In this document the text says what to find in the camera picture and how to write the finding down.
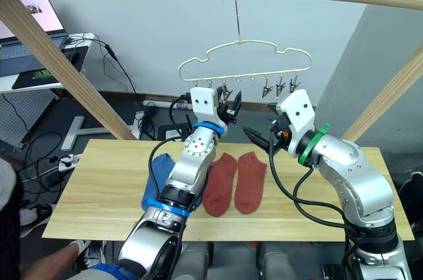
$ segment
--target computer screen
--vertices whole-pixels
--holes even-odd
[[[64,32],[63,26],[54,11],[52,4],[49,0],[20,0],[26,6],[26,9],[32,14],[37,20],[38,24],[47,33],[52,33],[56,30]],[[15,35],[0,21],[0,40],[6,39],[11,40],[15,38]]]

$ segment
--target wooden table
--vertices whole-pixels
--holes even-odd
[[[43,237],[125,240],[142,216],[141,197],[147,182],[147,160],[153,141],[93,140],[89,141],[78,167],[48,223]],[[252,144],[221,143],[218,159],[223,152],[238,159],[254,151],[268,163],[267,154]],[[370,165],[382,172],[393,188],[391,177],[378,148],[363,148]],[[167,143],[157,152],[168,153],[176,162],[182,153],[182,143]],[[275,165],[281,181],[290,191],[306,168],[284,151],[277,154]],[[303,217],[278,189],[266,170],[263,200],[260,208],[250,215],[240,214],[233,203],[237,175],[233,181],[233,196],[227,212],[221,217],[209,216],[200,206],[188,219],[184,240],[277,240],[277,241],[343,241],[339,228],[319,225]],[[315,171],[303,184],[300,197],[338,205],[333,187]],[[404,209],[394,192],[395,221],[403,240],[414,240]],[[305,206],[319,218],[341,223],[339,214],[323,207]]]

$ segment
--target green ring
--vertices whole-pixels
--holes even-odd
[[[319,132],[310,140],[309,144],[307,145],[307,148],[304,149],[303,154],[299,158],[300,165],[304,165],[305,159],[310,155],[311,150],[315,147],[317,142],[328,133],[330,125],[326,123],[322,128],[320,128]]]

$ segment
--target mouse pad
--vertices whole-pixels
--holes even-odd
[[[62,50],[62,52],[68,59],[69,56],[74,52],[79,53],[79,57],[77,58],[77,61],[73,64],[73,66],[76,68],[76,70],[78,70],[78,72],[80,72],[85,56],[88,52],[88,47],[85,46],[69,48]],[[28,71],[19,74],[14,85],[12,86],[12,89],[16,90],[17,88],[36,87],[38,85],[45,85],[57,82],[58,80],[56,80],[55,77],[47,69]]]

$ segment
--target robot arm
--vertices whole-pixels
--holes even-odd
[[[305,90],[296,90],[276,106],[279,116],[271,130],[299,163],[318,168],[338,194],[347,232],[356,244],[353,257],[358,279],[411,279],[403,243],[396,232],[393,192],[381,173],[372,168],[355,143],[327,135],[328,125],[314,126],[315,113]],[[253,143],[269,153],[269,143],[252,129],[244,129]]]
[[[182,156],[165,187],[157,199],[148,200],[149,208],[119,254],[118,265],[141,279],[170,279],[180,254],[186,220],[205,188],[219,138],[227,133],[225,122],[235,123],[241,106],[241,93],[233,110],[218,103],[218,93],[210,88],[192,88],[191,97],[198,118],[194,132],[186,138]]]

